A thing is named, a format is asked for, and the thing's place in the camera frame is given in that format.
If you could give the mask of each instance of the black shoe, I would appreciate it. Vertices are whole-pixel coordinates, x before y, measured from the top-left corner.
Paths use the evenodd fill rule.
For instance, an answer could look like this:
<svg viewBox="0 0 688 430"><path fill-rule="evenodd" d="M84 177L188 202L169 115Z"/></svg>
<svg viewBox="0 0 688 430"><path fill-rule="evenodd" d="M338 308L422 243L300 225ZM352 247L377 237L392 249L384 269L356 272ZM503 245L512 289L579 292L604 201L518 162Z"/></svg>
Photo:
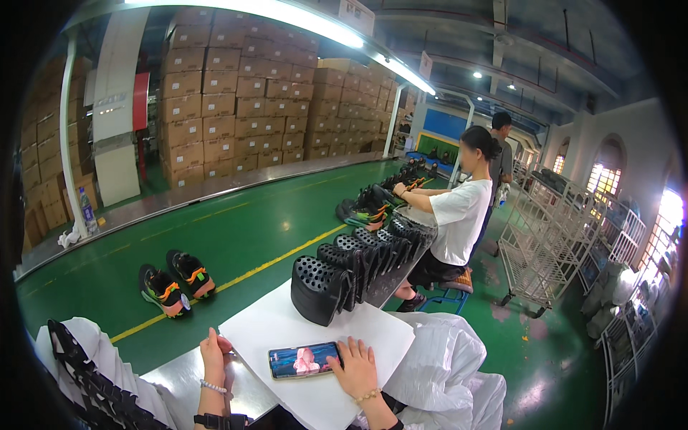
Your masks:
<svg viewBox="0 0 688 430"><path fill-rule="evenodd" d="M416 308L419 308L420 306L423 306L423 303L427 301L427 298L420 294L419 292L416 293L416 296L412 298L411 300L404 300L404 303L401 303L401 306L396 310L397 312L413 312Z"/></svg>

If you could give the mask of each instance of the water bottle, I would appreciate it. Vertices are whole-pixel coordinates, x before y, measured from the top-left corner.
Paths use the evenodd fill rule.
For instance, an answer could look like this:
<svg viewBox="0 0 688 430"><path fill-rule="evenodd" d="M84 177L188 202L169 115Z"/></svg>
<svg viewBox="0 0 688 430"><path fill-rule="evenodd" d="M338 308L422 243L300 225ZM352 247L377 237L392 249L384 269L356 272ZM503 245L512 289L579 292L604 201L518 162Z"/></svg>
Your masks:
<svg viewBox="0 0 688 430"><path fill-rule="evenodd" d="M79 194L81 199L81 212L84 215L84 221L86 222L86 229L89 233L93 233L98 228L98 222L96 222L96 217L93 215L93 208L91 207L91 200L84 192L84 187L79 188Z"/></svg>

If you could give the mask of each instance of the man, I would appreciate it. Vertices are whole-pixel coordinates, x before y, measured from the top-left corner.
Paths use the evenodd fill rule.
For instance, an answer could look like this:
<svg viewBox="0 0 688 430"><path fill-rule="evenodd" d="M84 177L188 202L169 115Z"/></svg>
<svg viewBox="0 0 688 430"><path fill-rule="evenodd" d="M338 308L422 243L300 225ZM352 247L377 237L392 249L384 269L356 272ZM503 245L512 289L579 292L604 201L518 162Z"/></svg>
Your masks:
<svg viewBox="0 0 688 430"><path fill-rule="evenodd" d="M482 227L480 229L480 234L477 237L475 245L471 250L471 256L469 261L473 258L473 254L477 250L482 237L485 236L485 229L487 224L490 222L490 215L492 215L492 207L495 203L495 196L497 195L497 189L503 183L511 183L513 180L512 166L513 166L513 155L511 153L511 146L506 143L506 138L509 136L511 131L511 116L506 112L497 112L492 117L492 130L490 134L492 137L497 139L499 145L502 147L502 153L497 157L496 160L490 161L490 178L492 178L492 197L490 198L490 206L487 208L487 213L485 214L485 220L482 222Z"/></svg>

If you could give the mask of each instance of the cart wheel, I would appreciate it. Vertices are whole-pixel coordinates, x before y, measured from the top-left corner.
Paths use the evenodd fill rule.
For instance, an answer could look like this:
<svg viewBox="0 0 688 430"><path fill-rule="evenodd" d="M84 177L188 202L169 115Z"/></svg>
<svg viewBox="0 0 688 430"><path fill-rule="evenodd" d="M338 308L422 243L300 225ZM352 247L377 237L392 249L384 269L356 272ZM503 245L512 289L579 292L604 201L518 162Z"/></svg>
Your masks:
<svg viewBox="0 0 688 430"><path fill-rule="evenodd" d="M510 301L512 298L513 298L513 295L507 294L506 296L504 296L504 298L502 299L502 302L501 302L499 305L500 305L500 306L506 306L506 304L509 303L509 301Z"/></svg>

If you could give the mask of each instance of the white t-shirt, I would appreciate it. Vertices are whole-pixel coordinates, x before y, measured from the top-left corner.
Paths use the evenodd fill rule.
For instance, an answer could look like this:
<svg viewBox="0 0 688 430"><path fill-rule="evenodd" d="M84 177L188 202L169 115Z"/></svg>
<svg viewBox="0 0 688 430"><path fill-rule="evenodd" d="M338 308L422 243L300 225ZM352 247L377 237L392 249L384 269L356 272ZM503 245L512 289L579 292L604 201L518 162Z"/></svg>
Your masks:
<svg viewBox="0 0 688 430"><path fill-rule="evenodd" d="M454 266L468 264L491 194L492 181L481 179L464 182L449 193L430 196L439 226L437 239L430 246L436 259Z"/></svg>

